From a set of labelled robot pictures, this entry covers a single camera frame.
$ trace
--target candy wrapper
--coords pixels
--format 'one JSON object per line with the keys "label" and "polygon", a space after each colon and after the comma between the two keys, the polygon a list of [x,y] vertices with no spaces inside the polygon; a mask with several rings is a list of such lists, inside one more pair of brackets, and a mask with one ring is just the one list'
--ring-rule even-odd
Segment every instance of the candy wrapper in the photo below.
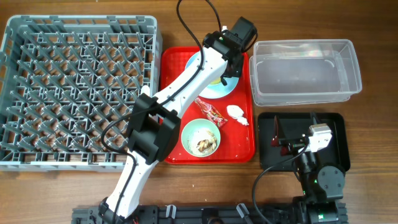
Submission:
{"label": "candy wrapper", "polygon": [[195,99],[195,103],[200,107],[201,112],[207,117],[207,119],[217,125],[217,127],[222,127],[228,121],[213,105],[203,102],[199,98]]}

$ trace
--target clear plastic bin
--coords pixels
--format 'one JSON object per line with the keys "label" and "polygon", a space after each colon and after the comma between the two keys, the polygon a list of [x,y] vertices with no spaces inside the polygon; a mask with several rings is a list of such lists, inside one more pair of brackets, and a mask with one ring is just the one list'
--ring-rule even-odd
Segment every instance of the clear plastic bin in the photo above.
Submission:
{"label": "clear plastic bin", "polygon": [[362,90],[350,40],[256,42],[250,82],[258,106],[346,101]]}

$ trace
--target red tray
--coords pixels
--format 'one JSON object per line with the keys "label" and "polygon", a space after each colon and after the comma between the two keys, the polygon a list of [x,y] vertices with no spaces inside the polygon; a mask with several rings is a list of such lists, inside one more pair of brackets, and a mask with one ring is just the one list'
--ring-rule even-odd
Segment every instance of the red tray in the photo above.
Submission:
{"label": "red tray", "polygon": [[[167,49],[162,56],[160,88],[164,89],[171,84],[184,71],[188,59],[198,51],[198,47],[171,47]],[[179,140],[172,153],[166,158],[166,162],[169,164],[240,163],[247,162],[253,157],[255,139],[248,62],[248,55],[244,54],[243,76],[230,94],[215,100],[200,98],[204,102],[212,104],[228,119],[228,122],[220,128],[221,142],[217,151],[208,157],[191,156],[185,151],[181,140]],[[231,118],[226,112],[228,105],[238,105],[242,108],[244,116],[249,121],[249,126],[243,126]],[[197,118],[206,117],[201,113],[199,106],[192,103],[182,117],[180,136],[185,125]]]}

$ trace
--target gray wire basket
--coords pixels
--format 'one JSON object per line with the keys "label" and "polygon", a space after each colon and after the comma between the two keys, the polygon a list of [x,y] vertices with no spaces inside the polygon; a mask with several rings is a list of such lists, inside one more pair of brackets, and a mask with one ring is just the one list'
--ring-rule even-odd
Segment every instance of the gray wire basket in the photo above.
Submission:
{"label": "gray wire basket", "polygon": [[[13,16],[0,48],[0,170],[113,171],[100,134],[158,88],[152,16]],[[106,142],[125,146],[121,123]]]}

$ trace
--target wood grain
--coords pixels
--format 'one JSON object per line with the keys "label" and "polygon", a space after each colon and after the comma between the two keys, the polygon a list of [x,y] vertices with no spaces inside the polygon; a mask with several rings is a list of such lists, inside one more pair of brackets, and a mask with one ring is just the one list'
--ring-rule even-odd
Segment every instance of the wood grain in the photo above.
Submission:
{"label": "wood grain", "polygon": [[[255,108],[263,111],[341,113],[346,120],[351,170],[345,197],[351,223],[398,222],[398,1],[286,0],[213,1],[224,25],[238,16],[253,21],[259,40],[349,39],[361,68],[363,90],[344,103]],[[147,14],[157,18],[166,49],[194,45],[175,14],[176,1],[35,1],[0,3],[0,30],[14,14]],[[184,1],[182,17],[203,38],[217,29],[203,1]],[[261,172],[258,154],[246,164],[170,166],[161,163],[141,203],[165,205],[251,201]],[[108,196],[119,174],[94,172],[0,172],[0,223],[70,223],[73,208],[96,205]],[[259,201],[289,202],[301,194],[290,173],[265,176]]]}

